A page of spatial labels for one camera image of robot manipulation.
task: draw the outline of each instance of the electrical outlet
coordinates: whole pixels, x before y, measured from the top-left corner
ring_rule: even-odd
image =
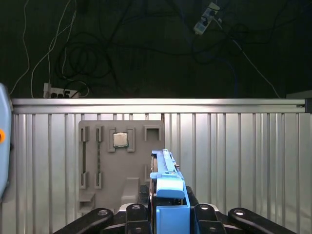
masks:
[[[77,90],[53,88],[51,84],[45,83],[43,87],[43,98],[79,98]]]
[[[197,22],[197,24],[194,27],[195,34],[202,35],[206,29],[208,28],[209,24],[215,17],[215,15],[220,10],[220,7],[218,7],[216,4],[211,2],[209,4],[209,7],[205,10],[205,12],[202,14],[200,21]]]

